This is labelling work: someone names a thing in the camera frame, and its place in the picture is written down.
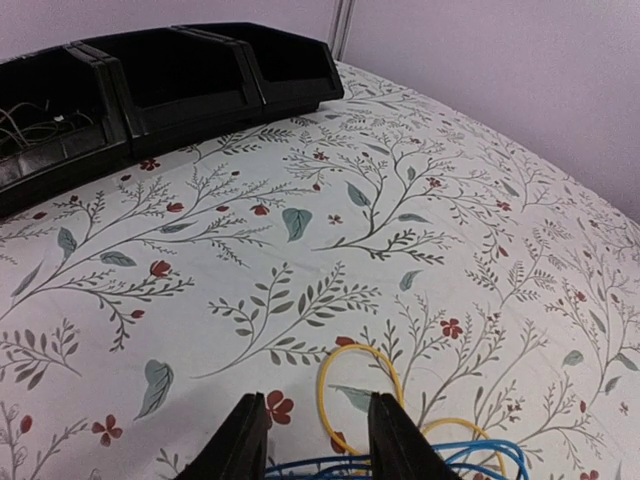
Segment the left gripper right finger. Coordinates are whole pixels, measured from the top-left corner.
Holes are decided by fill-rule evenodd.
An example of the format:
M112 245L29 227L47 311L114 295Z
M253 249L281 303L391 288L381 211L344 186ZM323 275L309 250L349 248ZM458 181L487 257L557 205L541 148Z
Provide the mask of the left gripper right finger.
M460 480L393 395L371 395L367 422L373 480Z

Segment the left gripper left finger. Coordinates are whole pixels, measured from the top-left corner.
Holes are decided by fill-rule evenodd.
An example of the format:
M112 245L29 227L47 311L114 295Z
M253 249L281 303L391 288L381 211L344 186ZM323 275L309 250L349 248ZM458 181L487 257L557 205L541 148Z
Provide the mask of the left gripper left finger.
M244 394L177 480L265 479L267 439L265 396Z

